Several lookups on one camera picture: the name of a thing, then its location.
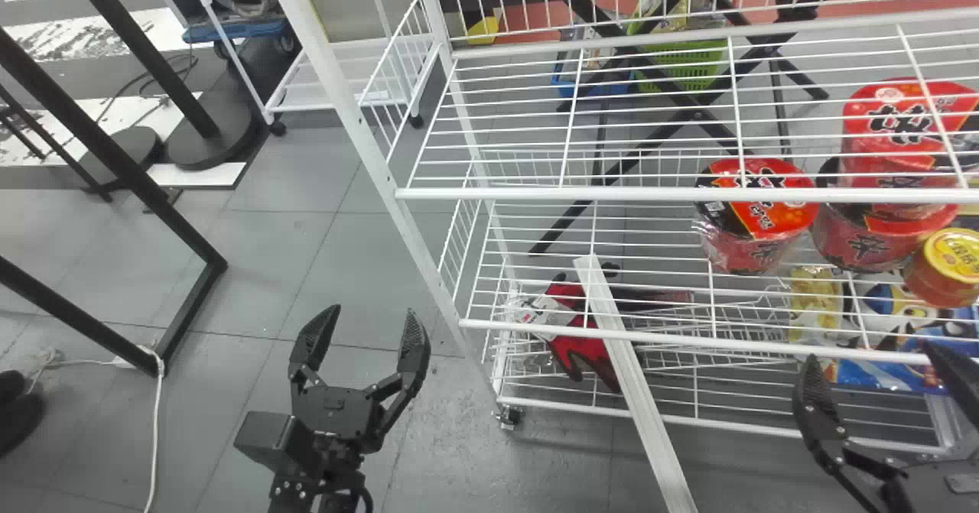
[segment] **instant noodle cup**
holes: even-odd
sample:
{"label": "instant noodle cup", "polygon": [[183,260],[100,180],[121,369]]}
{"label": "instant noodle cup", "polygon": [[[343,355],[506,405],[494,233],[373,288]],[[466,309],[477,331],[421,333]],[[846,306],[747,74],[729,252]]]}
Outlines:
{"label": "instant noodle cup", "polygon": [[866,203],[823,203],[812,223],[812,242],[823,258],[845,270],[888,272],[957,214],[958,206],[942,206],[919,219],[884,218],[868,213]]}
{"label": "instant noodle cup", "polygon": [[[839,157],[830,157],[819,168],[819,176],[815,179],[818,188],[837,188],[840,184],[841,164]],[[944,209],[944,203],[851,203],[849,209],[860,211],[867,216],[879,218],[919,219],[937,213]]]}
{"label": "instant noodle cup", "polygon": [[[745,160],[748,188],[814,188],[795,165],[775,158]],[[716,161],[698,188],[739,188],[736,158]],[[698,202],[698,230],[707,259],[731,274],[761,274],[779,264],[815,218],[818,203]]]}
{"label": "instant noodle cup", "polygon": [[902,273],[908,289],[935,307],[968,307],[979,297],[979,232],[932,234]]}
{"label": "instant noodle cup", "polygon": [[[979,166],[979,95],[949,81],[929,81],[928,92],[941,115],[963,171]],[[867,85],[843,106],[844,173],[840,186],[853,188],[954,188],[958,185],[952,161],[924,91],[915,77]],[[962,131],[972,133],[958,134]],[[940,204],[920,210],[937,213]],[[901,216],[901,204],[879,204]]]}

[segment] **white shelf post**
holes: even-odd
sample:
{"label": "white shelf post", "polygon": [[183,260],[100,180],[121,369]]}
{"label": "white shelf post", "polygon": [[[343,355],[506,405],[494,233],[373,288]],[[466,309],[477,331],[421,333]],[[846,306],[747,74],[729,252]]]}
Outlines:
{"label": "white shelf post", "polygon": [[[602,331],[626,331],[622,315],[616,307],[615,297],[605,281],[605,274],[598,257],[595,254],[581,256],[574,260],[577,279],[584,287],[585,297],[591,305],[591,315]],[[671,513],[696,513],[697,505],[683,476],[683,468],[679,465],[676,451],[672,447],[667,427],[656,407],[656,401],[646,383],[646,374],[642,372],[639,359],[633,350],[633,344],[621,339],[602,339],[605,349],[612,359],[622,394],[633,413],[633,422],[639,430],[642,445],[646,448],[649,463],[653,466],[653,474],[660,484],[660,492]]]}
{"label": "white shelf post", "polygon": [[431,257],[421,231],[415,223],[414,217],[411,216],[407,204],[403,200],[395,199],[396,182],[394,175],[388,168],[387,161],[381,153],[381,148],[377,144],[370,126],[364,120],[363,112],[358,108],[354,99],[354,91],[350,88],[350,82],[343,76],[340,62],[330,46],[330,41],[314,4],[311,0],[279,1],[286,11],[286,15],[289,16],[289,21],[293,25],[293,29],[296,30],[297,36],[303,41],[309,63],[312,64],[320,83],[325,88],[327,97],[333,103],[333,108],[336,109],[337,115],[343,123],[343,128],[350,135],[353,147],[360,155],[364,168],[367,169],[382,202],[387,207],[388,213],[391,214],[395,228],[402,235],[402,240],[405,241],[411,258],[421,272],[426,286],[429,287],[438,310],[443,315],[445,323],[450,327],[456,345],[465,354],[466,359],[469,359],[469,364],[473,366],[476,376],[482,382],[480,387],[490,397],[493,397],[493,403],[496,404],[496,393],[486,375],[483,374],[483,368],[473,352],[473,347],[469,346],[468,339],[465,339],[461,329],[459,329],[458,310],[456,310],[450,291],[441,279],[441,274],[438,273],[436,262]]}

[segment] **yellow lid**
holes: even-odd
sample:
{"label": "yellow lid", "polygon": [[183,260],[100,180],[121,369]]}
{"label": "yellow lid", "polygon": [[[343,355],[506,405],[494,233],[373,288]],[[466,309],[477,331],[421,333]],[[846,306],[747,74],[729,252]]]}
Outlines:
{"label": "yellow lid", "polygon": [[944,228],[924,244],[928,265],[947,278],[979,284],[979,232]]}

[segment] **printed label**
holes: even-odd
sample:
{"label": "printed label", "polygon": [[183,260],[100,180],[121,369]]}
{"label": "printed label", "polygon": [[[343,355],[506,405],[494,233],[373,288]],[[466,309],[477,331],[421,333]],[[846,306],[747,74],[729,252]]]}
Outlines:
{"label": "printed label", "polygon": [[884,87],[883,89],[878,89],[874,95],[881,102],[898,102],[899,99],[905,98],[905,94],[899,90],[896,90],[894,87]]}
{"label": "printed label", "polygon": [[549,326],[567,326],[577,312],[558,303],[549,296],[519,298],[514,305],[514,319],[521,324],[545,324]]}

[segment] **shelf caster wheel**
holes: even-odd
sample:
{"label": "shelf caster wheel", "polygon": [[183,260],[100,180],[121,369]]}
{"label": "shelf caster wheel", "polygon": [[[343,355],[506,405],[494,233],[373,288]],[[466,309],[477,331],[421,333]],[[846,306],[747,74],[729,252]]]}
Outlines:
{"label": "shelf caster wheel", "polygon": [[493,416],[499,421],[500,429],[514,430],[524,416],[524,410],[515,406],[503,406],[499,413],[493,412]]}
{"label": "shelf caster wheel", "polygon": [[283,122],[272,122],[272,125],[268,127],[268,132],[277,137],[286,136],[286,124]]}
{"label": "shelf caster wheel", "polygon": [[408,123],[416,129],[421,129],[425,126],[425,119],[419,113],[419,115],[408,115]]}

